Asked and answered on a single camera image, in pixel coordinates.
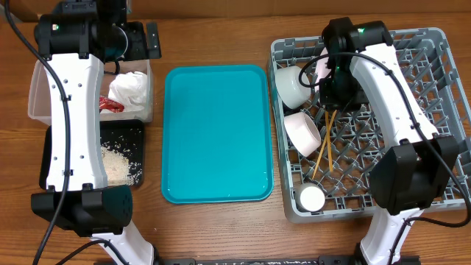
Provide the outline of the large white plate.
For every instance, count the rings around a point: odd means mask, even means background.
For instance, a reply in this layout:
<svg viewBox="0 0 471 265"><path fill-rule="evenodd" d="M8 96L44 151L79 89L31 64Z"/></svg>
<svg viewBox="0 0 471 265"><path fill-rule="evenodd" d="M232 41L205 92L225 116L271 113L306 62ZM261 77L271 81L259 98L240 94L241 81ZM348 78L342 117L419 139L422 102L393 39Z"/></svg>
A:
<svg viewBox="0 0 471 265"><path fill-rule="evenodd" d="M324 79L329 73L330 69L327 67L328 58L318 60L315 68L316 83Z"/></svg>

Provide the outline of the wooden chopstick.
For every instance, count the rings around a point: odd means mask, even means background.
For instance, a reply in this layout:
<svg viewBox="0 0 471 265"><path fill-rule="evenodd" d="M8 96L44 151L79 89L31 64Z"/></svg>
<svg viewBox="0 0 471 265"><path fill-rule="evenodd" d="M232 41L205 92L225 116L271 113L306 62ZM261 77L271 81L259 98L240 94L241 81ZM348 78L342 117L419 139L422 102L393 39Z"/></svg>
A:
<svg viewBox="0 0 471 265"><path fill-rule="evenodd" d="M331 118L332 118L332 120L333 120L333 121L331 122L331 123L332 123L332 126L333 126L333 123L334 123L334 121L335 121L336 114L337 114L337 110L335 110L335 111L333 112L332 116L331 116ZM325 150L325 149L327 150L327 144L326 144L326 140L325 140L325 138L324 138L324 140L323 140L323 142L322 142L322 145L321 145L321 150L320 150L320 152L319 152L319 156L318 156L318 158L317 158L317 160L316 160L316 165L315 165L315 167L314 167L314 173L313 173L313 176L312 176L312 178L311 178L312 180L315 178L316 173L317 173L317 171L318 171L318 169L319 169L320 161L321 161L321 159L322 159L322 157L323 157L323 153L324 153L324 150Z"/></svg>
<svg viewBox="0 0 471 265"><path fill-rule="evenodd" d="M329 115L329 112L326 110L325 112L325 122L326 122L326 144L327 144L327 158L328 158L328 165L329 165L329 172L333 171L333 159L332 159L332 151L331 151L331 140L330 140L330 131L331 131L331 126L332 126L332 118Z"/></svg>

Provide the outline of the grey bowl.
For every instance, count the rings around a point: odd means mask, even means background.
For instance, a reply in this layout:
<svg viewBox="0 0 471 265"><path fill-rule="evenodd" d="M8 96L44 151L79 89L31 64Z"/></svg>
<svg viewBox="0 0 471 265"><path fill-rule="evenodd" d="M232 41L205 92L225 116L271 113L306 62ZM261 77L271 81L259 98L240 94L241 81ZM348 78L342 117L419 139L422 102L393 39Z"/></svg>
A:
<svg viewBox="0 0 471 265"><path fill-rule="evenodd" d="M275 73L275 85L284 105L296 109L311 97L311 89L301 85L299 66L280 68Z"/></svg>

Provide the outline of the small pink bowl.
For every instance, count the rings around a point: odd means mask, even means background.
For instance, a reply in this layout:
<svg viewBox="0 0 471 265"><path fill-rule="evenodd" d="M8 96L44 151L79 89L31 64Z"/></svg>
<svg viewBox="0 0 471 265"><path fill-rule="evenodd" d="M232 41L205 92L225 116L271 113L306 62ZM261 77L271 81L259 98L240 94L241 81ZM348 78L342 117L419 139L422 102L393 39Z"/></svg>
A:
<svg viewBox="0 0 471 265"><path fill-rule="evenodd" d="M321 145L321 136L313 120L304 112L284 118L286 133L297 151L308 157Z"/></svg>

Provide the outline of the white cup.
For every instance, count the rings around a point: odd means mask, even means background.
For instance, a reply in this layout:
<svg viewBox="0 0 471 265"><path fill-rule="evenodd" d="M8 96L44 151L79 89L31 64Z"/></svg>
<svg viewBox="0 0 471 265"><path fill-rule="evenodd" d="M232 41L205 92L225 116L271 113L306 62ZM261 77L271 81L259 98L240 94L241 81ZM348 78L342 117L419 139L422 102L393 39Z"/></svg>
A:
<svg viewBox="0 0 471 265"><path fill-rule="evenodd" d="M304 211L317 212L325 205L324 192L313 183L303 183L294 196L296 204Z"/></svg>

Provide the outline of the white napkin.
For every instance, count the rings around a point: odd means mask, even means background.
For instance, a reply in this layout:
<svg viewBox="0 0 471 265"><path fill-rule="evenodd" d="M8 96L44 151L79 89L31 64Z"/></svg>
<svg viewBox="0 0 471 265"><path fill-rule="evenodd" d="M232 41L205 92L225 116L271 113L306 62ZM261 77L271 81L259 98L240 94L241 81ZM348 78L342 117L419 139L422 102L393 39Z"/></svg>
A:
<svg viewBox="0 0 471 265"><path fill-rule="evenodd" d="M124 112L140 111L147 99L147 75L134 71L118 74L109 85L108 99L123 104Z"/></svg>

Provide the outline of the leftover rice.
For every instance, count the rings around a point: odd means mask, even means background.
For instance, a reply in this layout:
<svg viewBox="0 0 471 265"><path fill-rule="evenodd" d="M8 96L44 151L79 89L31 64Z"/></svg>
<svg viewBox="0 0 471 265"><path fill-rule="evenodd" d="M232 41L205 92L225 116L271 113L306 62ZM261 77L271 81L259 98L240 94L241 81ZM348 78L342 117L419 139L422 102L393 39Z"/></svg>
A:
<svg viewBox="0 0 471 265"><path fill-rule="evenodd" d="M101 145L102 162L109 186L140 186L144 179L143 156L136 143L123 135Z"/></svg>

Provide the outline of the red snack wrapper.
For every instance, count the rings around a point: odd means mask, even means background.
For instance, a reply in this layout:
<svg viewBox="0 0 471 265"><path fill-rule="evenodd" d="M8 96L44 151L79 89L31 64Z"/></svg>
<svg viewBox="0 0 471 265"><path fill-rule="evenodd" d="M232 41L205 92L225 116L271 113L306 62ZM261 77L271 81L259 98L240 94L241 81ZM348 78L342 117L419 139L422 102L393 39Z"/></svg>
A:
<svg viewBox="0 0 471 265"><path fill-rule="evenodd" d="M99 111L109 110L112 113L120 113L124 111L123 104L116 102L112 99L108 99L105 96L99 97Z"/></svg>

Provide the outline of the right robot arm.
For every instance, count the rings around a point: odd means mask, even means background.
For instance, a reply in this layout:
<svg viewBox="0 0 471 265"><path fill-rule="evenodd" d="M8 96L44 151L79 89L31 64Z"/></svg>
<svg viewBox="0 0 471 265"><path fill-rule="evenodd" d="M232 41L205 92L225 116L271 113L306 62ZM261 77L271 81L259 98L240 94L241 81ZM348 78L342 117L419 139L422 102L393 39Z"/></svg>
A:
<svg viewBox="0 0 471 265"><path fill-rule="evenodd" d="M322 39L328 69L319 87L327 109L353 111L369 104L380 126L385 155L369 172L377 204L366 236L357 245L357 264L418 264L400 249L415 221L443 195L458 156L453 136L440 136L422 112L400 70L393 38L382 21L353 24L333 19Z"/></svg>

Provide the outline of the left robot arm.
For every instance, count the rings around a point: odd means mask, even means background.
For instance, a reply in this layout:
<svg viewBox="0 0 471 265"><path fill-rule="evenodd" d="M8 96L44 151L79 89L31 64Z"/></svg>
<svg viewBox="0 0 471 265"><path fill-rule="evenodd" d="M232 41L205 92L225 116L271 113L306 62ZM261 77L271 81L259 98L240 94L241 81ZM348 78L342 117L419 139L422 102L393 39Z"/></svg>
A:
<svg viewBox="0 0 471 265"><path fill-rule="evenodd" d="M125 1L62 1L35 27L50 91L52 150L46 190L32 195L32 211L50 227L102 246L117 264L160 263L132 222L130 188L108 184L100 144L104 66L158 58L145 32L127 21Z"/></svg>

